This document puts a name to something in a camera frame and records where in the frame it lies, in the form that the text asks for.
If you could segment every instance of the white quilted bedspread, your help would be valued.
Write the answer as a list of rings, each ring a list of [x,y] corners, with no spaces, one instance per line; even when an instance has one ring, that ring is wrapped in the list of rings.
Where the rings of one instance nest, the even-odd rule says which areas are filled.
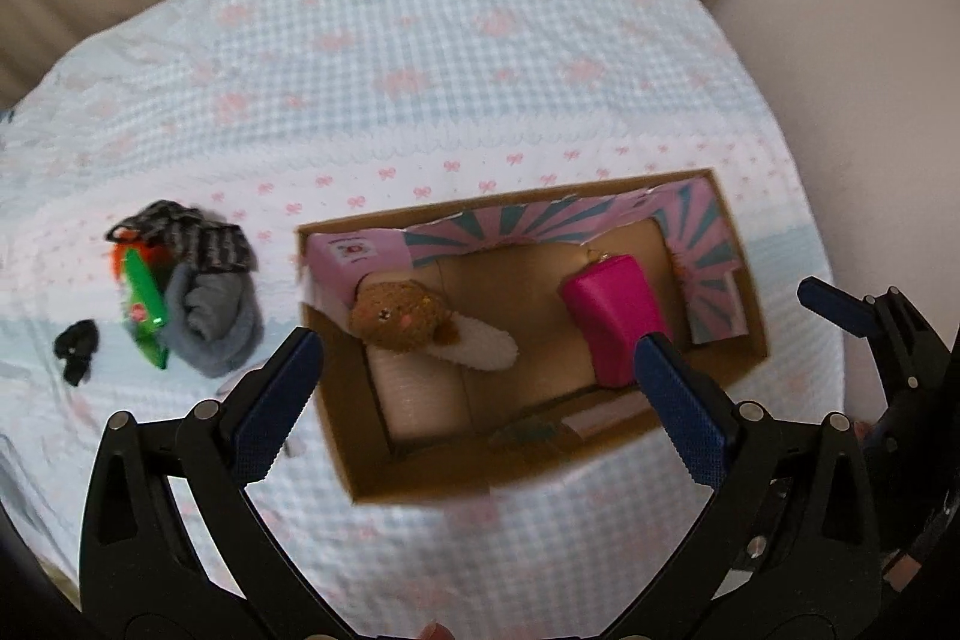
[[[76,47],[0,124],[0,499],[75,576],[107,417],[181,416],[215,392],[176,359],[152,368],[119,325],[103,234],[154,199],[243,225],[262,360],[298,318],[299,223],[693,167],[731,203],[772,348],[733,393],[819,421],[841,404],[841,343],[794,292],[827,260],[779,127],[697,0],[165,1]],[[51,344],[85,317],[102,344],[71,389]],[[707,496],[654,432],[482,499],[352,506],[313,405],[295,432],[304,453],[251,496],[366,634],[600,632]]]

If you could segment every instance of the finger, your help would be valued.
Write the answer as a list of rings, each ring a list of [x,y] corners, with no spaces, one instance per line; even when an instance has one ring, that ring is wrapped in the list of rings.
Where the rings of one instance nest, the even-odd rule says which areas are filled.
[[[453,640],[453,632],[450,632],[443,624],[431,621],[426,624],[424,631],[418,635],[416,640]]]
[[[866,421],[853,422],[853,432],[856,434],[856,438],[860,442],[863,442],[867,438],[867,435],[872,432],[872,429],[874,429],[874,425],[869,424]]]

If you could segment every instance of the blue gripper pad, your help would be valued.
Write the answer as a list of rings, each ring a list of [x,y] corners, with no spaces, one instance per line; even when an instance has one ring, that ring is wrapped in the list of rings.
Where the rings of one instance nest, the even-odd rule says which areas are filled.
[[[296,327],[270,360],[244,375],[230,393],[220,434],[229,444],[230,475],[237,485],[267,477],[322,373],[320,337]]]
[[[817,277],[800,280],[797,298],[806,309],[859,338],[873,338],[883,332],[874,306]]]
[[[693,371],[662,333],[637,341],[634,379],[690,477],[717,490],[727,477],[740,434],[730,397],[712,377]]]

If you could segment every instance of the open cardboard box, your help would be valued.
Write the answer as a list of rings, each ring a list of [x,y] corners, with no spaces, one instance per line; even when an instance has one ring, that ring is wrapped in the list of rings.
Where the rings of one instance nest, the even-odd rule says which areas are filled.
[[[299,249],[306,256],[312,234],[406,228],[491,205],[552,201],[570,194],[612,196],[697,176],[709,180],[742,259],[736,226],[712,172],[520,191],[313,223],[299,228]],[[320,419],[340,479],[355,501],[410,504],[487,490],[591,458],[656,427],[656,415],[640,391],[599,389],[593,384],[589,349],[556,293],[558,285],[587,266],[595,252],[637,258],[685,359],[722,386],[743,377],[767,356],[760,308],[746,266],[733,271],[731,279],[747,333],[692,344],[671,255],[653,220],[613,229],[584,245],[498,247],[441,258],[402,275],[443,292],[454,309],[508,330],[520,346],[517,364],[498,373],[453,368],[430,357],[405,357],[403,371],[408,374],[418,373],[419,366],[424,373],[435,372],[438,367],[431,362],[446,367],[435,389],[420,387],[412,397],[406,391],[400,394],[408,402],[416,401],[416,394],[423,404],[431,399],[442,402],[449,420],[427,437],[404,435],[402,410],[397,413],[402,400],[390,402],[385,410],[390,391],[381,384],[378,393],[371,367],[383,371],[383,360],[389,365],[390,357],[368,355],[364,345],[327,314],[304,304],[304,324],[323,338],[325,348],[317,393]]]

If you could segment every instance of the orange plush toy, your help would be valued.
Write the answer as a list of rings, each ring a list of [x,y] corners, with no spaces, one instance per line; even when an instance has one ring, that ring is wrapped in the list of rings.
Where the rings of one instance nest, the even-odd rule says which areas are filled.
[[[507,369],[517,343],[504,330],[450,310],[438,293],[413,280],[360,287],[349,330],[395,353],[424,351],[474,369]]]
[[[139,239],[132,239],[131,241],[123,242],[123,244],[114,244],[113,246],[112,253],[110,253],[110,268],[112,268],[114,280],[120,280],[120,273],[123,271],[123,256],[128,248],[131,247],[140,254],[143,263],[146,263],[147,267],[150,268],[150,271],[154,273],[155,276],[160,274],[162,277],[165,276],[164,273],[169,274],[170,269],[174,266],[174,257],[162,244],[155,244],[153,247],[149,247],[149,245],[141,242]]]

